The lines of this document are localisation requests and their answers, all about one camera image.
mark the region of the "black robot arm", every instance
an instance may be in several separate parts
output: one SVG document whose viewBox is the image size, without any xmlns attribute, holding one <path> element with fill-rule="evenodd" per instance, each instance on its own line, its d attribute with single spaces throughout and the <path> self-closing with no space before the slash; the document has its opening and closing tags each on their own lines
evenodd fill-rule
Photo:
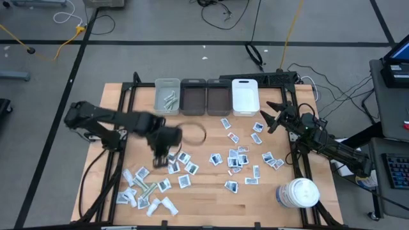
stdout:
<svg viewBox="0 0 409 230">
<path fill-rule="evenodd" d="M 155 156 L 154 167 L 167 166 L 169 148 L 179 146 L 182 137 L 180 128 L 165 126 L 164 117 L 150 112 L 117 112 L 89 102 L 72 103 L 64 122 L 69 129 L 83 128 L 101 138 L 103 148 L 109 151 L 121 150 L 121 140 L 127 132 L 145 137 Z M 118 125 L 123 129 L 108 130 L 99 122 Z"/>
<path fill-rule="evenodd" d="M 307 154 L 314 150 L 329 159 L 337 160 L 346 165 L 351 172 L 359 177 L 365 178 L 371 175 L 372 161 L 368 156 L 331 138 L 325 129 L 327 122 L 317 119 L 314 111 L 314 114 L 305 113 L 300 117 L 298 115 L 300 107 L 292 106 L 291 102 L 283 104 L 267 102 L 267 104 L 279 112 L 277 117 L 273 117 L 260 111 L 267 126 L 270 127 L 268 133 L 272 134 L 279 125 L 282 125 L 290 132 L 290 136 L 297 139 L 295 141 L 296 149 L 300 153 Z"/>
</svg>

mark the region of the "wooden table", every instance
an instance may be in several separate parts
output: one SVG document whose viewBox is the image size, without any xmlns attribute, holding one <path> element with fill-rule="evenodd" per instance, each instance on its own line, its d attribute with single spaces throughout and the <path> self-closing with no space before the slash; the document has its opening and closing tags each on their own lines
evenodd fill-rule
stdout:
<svg viewBox="0 0 409 230">
<path fill-rule="evenodd" d="M 116 110 L 120 97 L 121 84 L 106 84 L 102 95 L 101 107 Z M 316 109 L 311 86 L 297 85 L 298 104 L 309 103 Z M 281 92 L 279 89 L 259 89 L 259 99 L 261 109 L 276 114 L 265 103 L 266 101 L 281 102 Z M 137 88 L 134 102 L 135 111 L 153 112 L 155 100 L 155 88 Z M 301 107 L 301 113 L 309 112 L 308 107 Z M 257 145 L 251 139 L 250 134 L 254 131 L 252 127 L 255 122 L 264 123 L 260 113 L 254 117 L 234 117 L 228 116 L 232 127 L 225 130 L 220 122 L 220 117 L 212 116 L 169 116 L 167 125 L 176 125 L 182 121 L 197 121 L 202 123 L 207 130 L 207 140 L 202 146 L 183 145 L 182 150 L 191 154 L 191 161 L 199 166 L 195 176 L 190 175 L 192 185 L 180 189 L 178 177 L 187 174 L 184 165 L 180 163 L 181 172 L 168 174 L 166 168 L 154 169 L 152 166 L 153 154 L 146 144 L 146 139 L 136 138 L 133 135 L 128 138 L 125 161 L 123 168 L 127 168 L 131 173 L 135 173 L 140 167 L 145 166 L 150 170 L 150 174 L 145 178 L 145 183 L 160 182 L 169 178 L 172 188 L 160 193 L 159 189 L 150 196 L 150 201 L 154 198 L 162 200 L 166 196 L 172 200 L 179 214 L 175 217 L 163 205 L 160 205 L 152 217 L 146 216 L 147 208 L 138 210 L 125 204 L 118 204 L 114 216 L 116 225 L 148 225 L 158 226 L 162 220 L 168 220 L 169 226 L 254 226 L 255 222 L 260 222 L 262 227 L 302 227 L 300 212 L 298 209 L 283 208 L 275 200 L 275 189 L 279 185 L 288 183 L 294 179 L 293 168 L 285 164 L 278 171 L 264 163 L 261 158 L 262 153 L 271 151 L 274 158 L 284 159 L 289 153 L 289 141 L 285 129 L 280 126 L 273 134 L 268 134 L 266 127 L 259 134 L 263 143 Z M 234 144 L 227 134 L 233 132 L 239 136 L 240 141 Z M 199 131 L 183 133 L 187 137 L 201 135 Z M 250 164 L 244 165 L 241 172 L 230 176 L 228 174 L 227 157 L 229 149 L 237 149 L 237 146 L 250 147 Z M 90 144 L 84 170 L 92 160 L 101 152 L 100 143 Z M 223 157 L 223 164 L 213 166 L 209 163 L 211 153 L 220 153 Z M 107 154 L 103 156 L 89 171 L 84 185 L 84 195 L 82 201 L 83 212 L 88 209 L 97 195 L 100 193 L 104 176 Z M 313 180 L 321 192 L 321 202 L 338 221 L 343 222 L 341 211 L 337 200 L 337 194 L 330 171 L 330 164 L 326 158 L 315 153 L 309 154 L 309 161 Z M 252 166 L 259 165 L 261 179 L 259 185 L 245 185 L 244 178 L 253 177 Z M 227 180 L 237 181 L 238 193 L 234 194 L 224 188 Z M 120 191 L 124 191 L 128 183 L 121 177 Z M 138 186 L 138 195 L 142 193 Z M 111 195 L 105 200 L 105 212 L 103 220 L 107 219 L 109 202 Z M 77 220 L 78 196 L 72 213 L 72 220 Z M 309 212 L 309 223 L 313 224 L 312 215 Z"/>
</svg>

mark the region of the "white plastic bin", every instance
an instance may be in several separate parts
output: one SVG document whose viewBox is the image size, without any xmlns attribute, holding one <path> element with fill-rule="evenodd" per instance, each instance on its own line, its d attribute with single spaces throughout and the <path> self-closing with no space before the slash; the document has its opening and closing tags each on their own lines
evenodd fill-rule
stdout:
<svg viewBox="0 0 409 230">
<path fill-rule="evenodd" d="M 153 106 L 156 113 L 165 116 L 175 116 L 179 114 L 180 102 L 180 80 L 179 79 L 157 79 L 155 81 L 155 105 Z M 171 110 L 165 110 L 166 104 L 164 98 L 174 91 L 178 101 L 174 103 Z"/>
<path fill-rule="evenodd" d="M 258 84 L 253 79 L 235 79 L 231 82 L 233 115 L 254 116 L 260 110 Z"/>
</svg>

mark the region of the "gray carpet floor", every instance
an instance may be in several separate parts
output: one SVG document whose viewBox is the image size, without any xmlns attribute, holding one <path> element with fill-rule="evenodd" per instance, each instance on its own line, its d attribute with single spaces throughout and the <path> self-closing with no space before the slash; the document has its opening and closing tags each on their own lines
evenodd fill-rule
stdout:
<svg viewBox="0 0 409 230">
<path fill-rule="evenodd" d="M 84 4 L 72 0 L 75 14 L 85 20 Z M 395 41 L 409 33 L 409 2 L 376 0 Z M 225 2 L 233 18 L 223 23 L 223 9 L 212 6 L 204 11 L 210 22 L 232 26 L 243 12 L 246 0 Z M 296 12 L 298 1 L 262 1 L 254 41 L 283 42 Z M 115 30 L 106 35 L 91 35 L 90 40 L 168 41 L 168 40 L 250 40 L 258 1 L 250 0 L 247 11 L 237 26 L 222 31 L 206 24 L 201 8 L 189 0 L 133 0 L 124 9 L 102 10 L 116 21 Z M 72 18 L 56 24 L 52 16 L 72 7 L 26 4 L 0 8 L 0 22 L 22 40 L 67 40 L 75 33 L 79 20 Z M 94 33 L 112 27 L 103 17 L 96 21 Z M 4 32 L 0 40 L 10 39 Z M 308 0 L 290 38 L 293 42 L 388 42 L 369 0 Z M 26 71 L 31 81 L 0 80 L 0 98 L 9 98 L 14 112 L 2 125 L 0 133 L 0 229 L 14 226 L 30 181 L 50 131 L 59 101 L 77 56 L 79 45 L 67 45 L 55 62 L 30 56 L 20 45 L 0 45 L 0 70 Z M 38 53 L 52 57 L 58 45 L 32 45 Z M 266 62 L 265 71 L 274 72 L 280 63 L 282 46 L 258 47 Z M 312 66 L 329 81 L 347 90 L 369 76 L 369 60 L 384 56 L 388 47 L 288 47 L 284 67 L 292 63 Z M 341 95 L 320 75 L 308 68 L 292 66 L 301 76 L 310 76 L 320 86 Z M 218 78 L 220 75 L 258 73 L 244 47 L 239 45 L 88 45 L 79 66 L 67 105 L 78 100 L 98 104 L 104 84 L 131 81 L 137 71 L 143 82 L 157 78 Z M 369 81 L 357 92 L 372 89 Z M 333 101 L 330 92 L 318 88 L 319 109 Z M 355 101 L 360 104 L 363 98 Z M 324 117 L 339 103 L 320 112 Z M 374 96 L 367 106 L 377 116 Z M 349 137 L 368 127 L 368 118 L 351 102 L 344 103 L 327 117 L 328 132 L 336 137 Z M 26 227 L 66 224 L 81 180 L 88 144 L 60 124 L 52 145 L 44 174 L 33 200 Z M 373 210 L 372 197 L 338 177 L 334 177 L 345 224 L 368 229 L 404 229 L 408 220 L 386 216 L 373 222 L 366 213 Z"/>
</svg>

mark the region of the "plastic tub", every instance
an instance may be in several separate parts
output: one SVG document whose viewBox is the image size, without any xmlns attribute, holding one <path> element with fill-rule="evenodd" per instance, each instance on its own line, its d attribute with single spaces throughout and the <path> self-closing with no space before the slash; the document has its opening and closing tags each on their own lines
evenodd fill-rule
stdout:
<svg viewBox="0 0 409 230">
<path fill-rule="evenodd" d="M 155 105 L 153 106 L 156 113 L 175 116 L 179 114 L 179 101 L 180 101 L 180 80 L 179 79 L 157 79 L 155 81 Z M 173 104 L 173 108 L 165 110 L 166 104 L 164 98 L 169 96 L 174 91 L 177 102 Z"/>
<path fill-rule="evenodd" d="M 207 80 L 207 114 L 228 116 L 231 112 L 231 80 Z"/>
<path fill-rule="evenodd" d="M 183 79 L 180 84 L 180 112 L 186 116 L 202 116 L 206 112 L 206 81 Z"/>
<path fill-rule="evenodd" d="M 320 191 L 313 181 L 298 178 L 275 190 L 278 203 L 286 208 L 310 208 L 320 200 Z"/>
<path fill-rule="evenodd" d="M 231 90 L 235 116 L 254 116 L 260 110 L 256 80 L 235 79 L 231 83 Z"/>
</svg>

